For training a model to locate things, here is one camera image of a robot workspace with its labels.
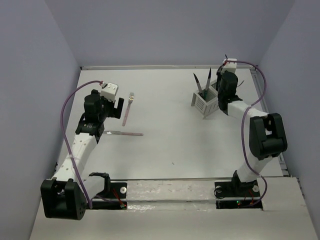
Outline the green handled knife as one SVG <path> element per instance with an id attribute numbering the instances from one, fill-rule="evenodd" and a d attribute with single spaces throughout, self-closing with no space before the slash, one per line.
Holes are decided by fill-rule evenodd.
<path id="1" fill-rule="evenodd" d="M 211 75 L 212 75 L 212 69 L 210 68 L 209 73 L 208 73 L 208 77 L 207 77 L 207 81 L 206 81 L 206 85 L 205 85 L 205 89 L 203 91 L 203 97 L 205 100 L 207 99 L 207 93 L 208 93 L 210 82 L 211 82 Z"/>

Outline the pink handled fork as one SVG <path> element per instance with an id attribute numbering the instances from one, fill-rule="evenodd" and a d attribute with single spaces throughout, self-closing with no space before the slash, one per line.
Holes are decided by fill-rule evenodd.
<path id="1" fill-rule="evenodd" d="M 122 121 L 122 126 L 123 127 L 126 125 L 126 122 L 127 122 L 127 119 L 128 119 L 128 115 L 129 115 L 129 112 L 130 112 L 130 108 L 131 108 L 131 105 L 132 105 L 133 101 L 134 101 L 134 93 L 130 92 L 129 93 L 129 97 L 128 97 L 127 108 L 125 110 L 125 115 L 124 115 L 124 118 L 123 118 L 123 121 Z"/>

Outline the pink handled knife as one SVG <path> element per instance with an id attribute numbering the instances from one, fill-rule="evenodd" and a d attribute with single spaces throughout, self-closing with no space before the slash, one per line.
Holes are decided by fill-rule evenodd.
<path id="1" fill-rule="evenodd" d="M 106 135 L 137 136 L 137 137 L 144 136 L 143 133 L 123 132 L 123 131 L 116 131 L 116 130 L 105 130 L 103 133 Z"/>

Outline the black handled knife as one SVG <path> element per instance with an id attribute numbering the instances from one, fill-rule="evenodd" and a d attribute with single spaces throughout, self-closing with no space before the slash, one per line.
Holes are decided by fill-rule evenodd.
<path id="1" fill-rule="evenodd" d="M 196 85 L 197 85 L 197 88 L 198 88 L 198 94 L 201 96 L 203 94 L 203 90 L 202 90 L 201 84 L 200 84 L 199 79 L 198 79 L 198 77 L 196 76 L 195 73 L 193 73 L 193 76 L 194 76 L 194 79 L 195 79 L 195 82 L 196 82 Z"/>

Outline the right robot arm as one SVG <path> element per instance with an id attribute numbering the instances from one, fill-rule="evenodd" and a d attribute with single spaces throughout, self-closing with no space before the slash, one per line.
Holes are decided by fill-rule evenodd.
<path id="1" fill-rule="evenodd" d="M 216 90 L 219 109 L 241 120 L 241 144 L 244 164 L 234 172 L 227 187 L 235 196 L 251 190 L 263 168 L 288 148 L 282 116 L 267 113 L 246 104 L 237 95 L 235 68 L 220 66 Z"/>

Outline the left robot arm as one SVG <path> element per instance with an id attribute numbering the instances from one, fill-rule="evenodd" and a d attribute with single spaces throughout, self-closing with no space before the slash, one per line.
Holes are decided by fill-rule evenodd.
<path id="1" fill-rule="evenodd" d="M 51 219 L 81 220 L 93 198 L 104 198 L 113 190 L 105 172 L 92 172 L 82 178 L 85 166 L 102 137 L 106 118 L 120 119 L 123 98 L 116 98 L 118 86 L 109 83 L 101 91 L 93 89 L 84 98 L 81 115 L 68 155 L 60 168 L 40 186 L 44 215 Z"/>

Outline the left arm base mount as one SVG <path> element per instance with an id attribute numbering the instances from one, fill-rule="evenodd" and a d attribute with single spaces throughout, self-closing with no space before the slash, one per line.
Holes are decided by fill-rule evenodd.
<path id="1" fill-rule="evenodd" d="M 112 181 L 108 173 L 92 172 L 85 181 L 92 210 L 125 210 L 128 183 Z"/>

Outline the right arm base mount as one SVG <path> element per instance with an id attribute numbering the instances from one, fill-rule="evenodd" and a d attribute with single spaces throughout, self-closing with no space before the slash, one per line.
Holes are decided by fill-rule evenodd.
<path id="1" fill-rule="evenodd" d="M 256 203 L 261 195 L 258 182 L 248 183 L 243 189 L 236 190 L 231 181 L 214 183 L 216 208 L 224 209 L 263 209 L 262 202 Z"/>

